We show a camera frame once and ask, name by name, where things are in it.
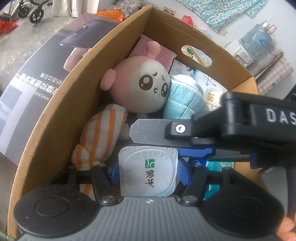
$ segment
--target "teal floral cloth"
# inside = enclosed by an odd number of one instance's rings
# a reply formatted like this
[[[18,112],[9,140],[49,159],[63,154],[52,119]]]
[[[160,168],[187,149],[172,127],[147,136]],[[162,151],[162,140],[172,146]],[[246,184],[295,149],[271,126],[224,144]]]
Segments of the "teal floral cloth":
[[[178,0],[219,32],[238,15],[253,17],[268,0]]]

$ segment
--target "green logo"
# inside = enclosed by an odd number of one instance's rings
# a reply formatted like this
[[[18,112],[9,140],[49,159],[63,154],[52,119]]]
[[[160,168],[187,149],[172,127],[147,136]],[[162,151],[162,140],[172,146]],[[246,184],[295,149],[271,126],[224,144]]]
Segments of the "green logo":
[[[145,168],[154,168],[154,159],[145,160]]]

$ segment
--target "pink plush toy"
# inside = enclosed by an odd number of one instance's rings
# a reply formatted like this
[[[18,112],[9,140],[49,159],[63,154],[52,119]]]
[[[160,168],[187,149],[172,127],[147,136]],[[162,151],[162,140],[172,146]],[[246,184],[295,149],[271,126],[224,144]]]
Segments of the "pink plush toy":
[[[147,56],[135,56],[108,69],[101,79],[102,90],[109,90],[116,104],[134,113],[159,111],[167,102],[171,80],[161,63],[155,60],[160,44],[150,41]]]

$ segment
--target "concrete floor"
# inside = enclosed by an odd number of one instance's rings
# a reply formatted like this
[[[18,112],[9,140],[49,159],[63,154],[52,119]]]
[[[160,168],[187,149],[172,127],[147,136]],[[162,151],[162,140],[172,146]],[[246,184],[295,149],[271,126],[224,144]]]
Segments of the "concrete floor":
[[[19,25],[8,34],[0,35],[0,89],[8,86],[11,79],[47,40],[57,33],[66,24],[71,22],[71,17],[53,17],[52,6],[43,6],[44,17],[37,23],[32,24],[29,17],[16,19]],[[10,192],[17,166],[0,153],[0,229],[5,230]]]

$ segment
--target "orange and white striped cloth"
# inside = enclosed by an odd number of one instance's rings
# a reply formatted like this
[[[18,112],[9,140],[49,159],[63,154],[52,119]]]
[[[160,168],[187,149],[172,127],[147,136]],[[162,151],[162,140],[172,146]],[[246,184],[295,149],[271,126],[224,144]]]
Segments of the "orange and white striped cloth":
[[[116,104],[107,105],[102,112],[94,115],[82,130],[80,144],[72,153],[72,164],[79,171],[84,171],[106,161],[114,149],[126,117],[126,109]],[[91,184],[81,184],[80,191],[94,199]]]

